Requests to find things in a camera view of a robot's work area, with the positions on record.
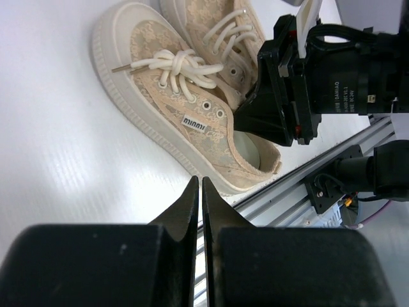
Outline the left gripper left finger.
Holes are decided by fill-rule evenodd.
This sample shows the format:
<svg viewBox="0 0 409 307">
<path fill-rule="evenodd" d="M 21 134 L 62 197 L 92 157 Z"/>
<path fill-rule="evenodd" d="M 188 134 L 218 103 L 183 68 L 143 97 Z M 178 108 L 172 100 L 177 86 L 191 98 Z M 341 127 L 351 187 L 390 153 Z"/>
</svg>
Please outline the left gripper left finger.
<svg viewBox="0 0 409 307">
<path fill-rule="evenodd" d="M 198 179 L 148 224 L 39 224 L 1 265 L 2 306 L 192 306 Z"/>
</svg>

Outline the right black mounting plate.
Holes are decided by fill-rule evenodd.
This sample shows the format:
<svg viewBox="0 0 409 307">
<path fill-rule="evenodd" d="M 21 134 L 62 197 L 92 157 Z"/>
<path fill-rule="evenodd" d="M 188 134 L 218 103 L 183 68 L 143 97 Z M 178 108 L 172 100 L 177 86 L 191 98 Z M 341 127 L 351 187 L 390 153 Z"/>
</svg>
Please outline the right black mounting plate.
<svg viewBox="0 0 409 307">
<path fill-rule="evenodd" d="M 307 175 L 304 184 L 311 204 L 322 214 L 344 196 L 373 192 L 373 175 L 373 157 L 352 145 Z"/>
</svg>

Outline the aluminium rail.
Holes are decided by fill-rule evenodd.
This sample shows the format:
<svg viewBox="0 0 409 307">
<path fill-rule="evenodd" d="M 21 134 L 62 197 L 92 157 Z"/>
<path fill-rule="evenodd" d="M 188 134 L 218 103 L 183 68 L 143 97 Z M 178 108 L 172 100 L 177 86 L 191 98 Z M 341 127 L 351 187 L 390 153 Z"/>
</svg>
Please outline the aluminium rail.
<svg viewBox="0 0 409 307">
<path fill-rule="evenodd" d="M 334 207 L 323 214 L 313 209 L 304 178 L 352 145 L 370 154 L 376 145 L 396 138 L 389 116 L 368 119 L 351 116 L 351 126 L 341 136 L 330 133 L 328 125 L 340 120 L 327 116 L 319 127 L 319 136 L 310 145 L 294 144 L 280 149 L 282 168 L 279 177 L 248 193 L 227 196 L 225 200 L 256 226 L 330 226 L 340 222 Z"/>
</svg>

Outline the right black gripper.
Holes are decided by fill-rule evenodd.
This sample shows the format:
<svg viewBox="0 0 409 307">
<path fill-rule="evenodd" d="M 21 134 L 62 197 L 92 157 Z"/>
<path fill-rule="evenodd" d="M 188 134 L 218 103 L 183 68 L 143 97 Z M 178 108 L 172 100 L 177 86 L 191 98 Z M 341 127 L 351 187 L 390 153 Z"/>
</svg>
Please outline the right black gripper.
<svg viewBox="0 0 409 307">
<path fill-rule="evenodd" d="M 396 34 L 340 24 L 311 28 L 298 56 L 285 15 L 258 54 L 259 77 L 234 112 L 234 129 L 281 146 L 309 144 L 324 114 L 408 112 L 408 22 Z"/>
</svg>

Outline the beige lace sneaker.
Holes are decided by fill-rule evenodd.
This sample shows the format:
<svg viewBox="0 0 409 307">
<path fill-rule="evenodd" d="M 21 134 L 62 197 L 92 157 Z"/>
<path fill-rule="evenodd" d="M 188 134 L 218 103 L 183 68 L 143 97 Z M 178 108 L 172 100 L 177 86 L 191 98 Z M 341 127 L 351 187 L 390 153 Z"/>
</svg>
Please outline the beige lace sneaker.
<svg viewBox="0 0 409 307">
<path fill-rule="evenodd" d="M 265 36 L 250 1 L 161 1 L 163 16 L 207 64 L 221 64 L 216 83 L 238 109 L 258 76 Z"/>
<path fill-rule="evenodd" d="M 191 175 L 232 195 L 279 172 L 273 143 L 234 130 L 241 95 L 217 77 L 220 65 L 207 65 L 152 7 L 123 1 L 109 8 L 92 48 L 112 102 Z"/>
</svg>

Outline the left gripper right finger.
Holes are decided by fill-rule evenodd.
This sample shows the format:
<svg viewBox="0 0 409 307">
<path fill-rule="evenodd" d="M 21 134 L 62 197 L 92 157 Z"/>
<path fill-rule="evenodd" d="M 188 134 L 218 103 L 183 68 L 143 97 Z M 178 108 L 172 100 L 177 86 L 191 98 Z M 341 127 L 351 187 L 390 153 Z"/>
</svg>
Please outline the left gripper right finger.
<svg viewBox="0 0 409 307">
<path fill-rule="evenodd" d="M 395 306 L 372 245 L 344 228 L 248 222 L 202 181 L 208 306 Z"/>
</svg>

